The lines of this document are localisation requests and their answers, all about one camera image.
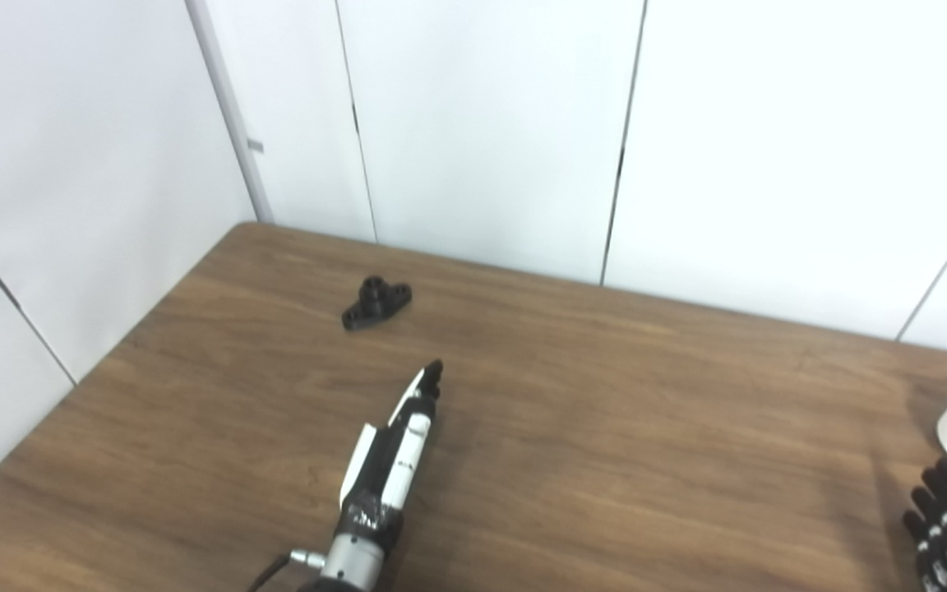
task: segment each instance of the silver metal cylinder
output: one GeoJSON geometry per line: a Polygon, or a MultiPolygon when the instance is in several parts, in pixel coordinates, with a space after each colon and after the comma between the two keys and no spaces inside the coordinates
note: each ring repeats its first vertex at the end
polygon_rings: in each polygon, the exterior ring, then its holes
{"type": "Polygon", "coordinates": [[[302,563],[304,566],[310,566],[312,569],[320,570],[324,568],[327,558],[320,553],[306,551],[305,548],[295,548],[290,552],[290,561],[302,563]]]}
{"type": "Polygon", "coordinates": [[[321,577],[345,581],[364,592],[372,592],[379,580],[385,554],[378,544],[351,534],[335,536],[327,561],[320,570],[321,577]]]}

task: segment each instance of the black cable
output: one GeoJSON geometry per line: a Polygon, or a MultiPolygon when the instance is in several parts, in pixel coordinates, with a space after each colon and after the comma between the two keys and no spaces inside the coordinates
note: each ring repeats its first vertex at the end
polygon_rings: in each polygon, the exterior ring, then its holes
{"type": "Polygon", "coordinates": [[[251,588],[247,588],[247,592],[255,592],[261,588],[268,580],[270,580],[271,577],[275,576],[275,573],[277,573],[279,570],[282,570],[289,562],[290,555],[288,553],[279,555],[279,557],[270,563],[270,566],[267,567],[265,571],[255,578],[255,581],[251,583],[251,588]]]}

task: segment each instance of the metal connector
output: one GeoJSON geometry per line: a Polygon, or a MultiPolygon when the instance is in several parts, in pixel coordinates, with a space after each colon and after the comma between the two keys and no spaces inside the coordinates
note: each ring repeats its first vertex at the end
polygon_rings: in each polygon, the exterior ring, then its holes
{"type": "Polygon", "coordinates": [[[320,553],[306,551],[304,548],[295,548],[290,552],[290,561],[302,563],[304,566],[310,566],[312,569],[319,571],[324,569],[324,563],[327,562],[327,557],[320,555],[320,553]]]}

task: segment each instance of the wood grain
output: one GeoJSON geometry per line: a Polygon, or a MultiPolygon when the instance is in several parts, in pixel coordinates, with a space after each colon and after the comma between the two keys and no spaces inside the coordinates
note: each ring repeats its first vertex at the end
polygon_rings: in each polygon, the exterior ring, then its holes
{"type": "Polygon", "coordinates": [[[947,353],[249,224],[0,465],[0,592],[236,592],[324,548],[436,357],[383,590],[916,589],[947,353]],[[371,273],[414,301],[347,334],[371,273]]]}

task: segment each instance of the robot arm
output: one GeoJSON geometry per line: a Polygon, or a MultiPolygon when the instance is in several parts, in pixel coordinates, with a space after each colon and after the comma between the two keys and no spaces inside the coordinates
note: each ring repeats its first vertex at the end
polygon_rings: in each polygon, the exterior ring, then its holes
{"type": "Polygon", "coordinates": [[[339,520],[327,555],[294,550],[277,559],[248,592],[289,562],[320,571],[299,592],[372,592],[404,525],[404,502],[437,412],[444,364],[422,368],[384,427],[365,424],[339,494],[339,520]]]}

